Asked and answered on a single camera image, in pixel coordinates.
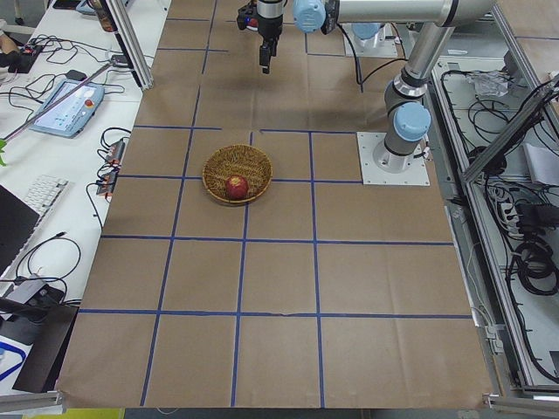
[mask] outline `white keyboard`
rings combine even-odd
[[[24,202],[39,214],[37,224],[43,221],[67,184],[66,179],[47,175],[41,175],[33,182],[24,198]]]

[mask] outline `gray floor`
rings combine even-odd
[[[41,0],[20,0],[24,24],[36,26],[44,14]],[[15,23],[13,0],[0,0],[0,18],[8,24]],[[16,35],[21,42],[25,37]],[[539,416],[500,415],[492,410],[304,410],[304,409],[127,409],[126,419],[148,419],[152,417],[172,417],[189,419],[520,419]]]

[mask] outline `wicker basket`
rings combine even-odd
[[[232,200],[227,196],[225,182],[233,175],[241,175],[248,181],[245,199]],[[257,148],[236,144],[220,148],[210,157],[204,164],[202,180],[210,195],[221,203],[249,203],[268,189],[272,181],[272,163],[268,156]]]

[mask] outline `red apple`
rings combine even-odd
[[[225,182],[225,192],[230,199],[245,199],[248,194],[248,182],[243,176],[233,175]]]

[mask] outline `light blue cap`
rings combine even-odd
[[[381,30],[381,24],[351,24],[351,30],[356,37],[366,40],[373,38]]]
[[[305,33],[320,29],[326,20],[326,9],[321,0],[295,0],[293,4],[295,26]]]
[[[402,139],[415,142],[427,134],[431,126],[431,115],[420,103],[401,105],[394,115],[394,128]]]

